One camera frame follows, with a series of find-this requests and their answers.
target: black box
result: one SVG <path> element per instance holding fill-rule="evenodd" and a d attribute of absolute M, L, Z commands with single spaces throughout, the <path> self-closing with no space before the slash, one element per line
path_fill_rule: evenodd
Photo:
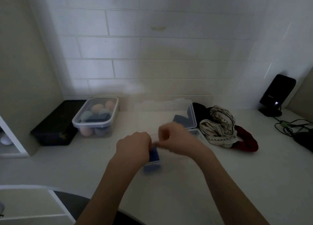
<path fill-rule="evenodd" d="M 30 133 L 42 146 L 69 145 L 78 129 L 72 119 L 86 100 L 65 100 Z"/>

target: speaker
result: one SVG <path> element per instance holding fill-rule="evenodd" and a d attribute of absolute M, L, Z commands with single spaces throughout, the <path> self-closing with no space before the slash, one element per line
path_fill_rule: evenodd
<path fill-rule="evenodd" d="M 268 117 L 281 116 L 278 108 L 286 100 L 296 83 L 297 81 L 293 78 L 277 75 L 260 100 L 260 103 L 266 108 L 259 109 L 259 111 Z"/>

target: speaker base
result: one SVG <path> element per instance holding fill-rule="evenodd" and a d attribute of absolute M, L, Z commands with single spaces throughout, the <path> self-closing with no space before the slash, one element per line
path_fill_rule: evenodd
<path fill-rule="evenodd" d="M 279 117 L 283 114 L 280 110 L 273 108 L 259 109 L 259 111 L 267 117 Z"/>

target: plastic container with eggs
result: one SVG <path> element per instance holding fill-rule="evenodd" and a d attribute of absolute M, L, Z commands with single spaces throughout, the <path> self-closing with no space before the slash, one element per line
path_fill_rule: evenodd
<path fill-rule="evenodd" d="M 117 111 L 118 98 L 92 98 L 86 101 L 72 123 L 85 137 L 109 136 L 113 130 Z"/>

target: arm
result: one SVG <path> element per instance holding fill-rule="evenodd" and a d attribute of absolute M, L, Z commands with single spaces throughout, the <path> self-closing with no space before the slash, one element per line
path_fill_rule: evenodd
<path fill-rule="evenodd" d="M 116 153 L 75 225 L 112 224 L 122 197 L 139 169 L 149 161 L 151 137 L 135 132 L 118 141 Z"/>
<path fill-rule="evenodd" d="M 230 178 L 212 150 L 182 125 L 169 123 L 161 126 L 157 146 L 189 156 L 198 164 L 225 225 L 269 224 Z"/>

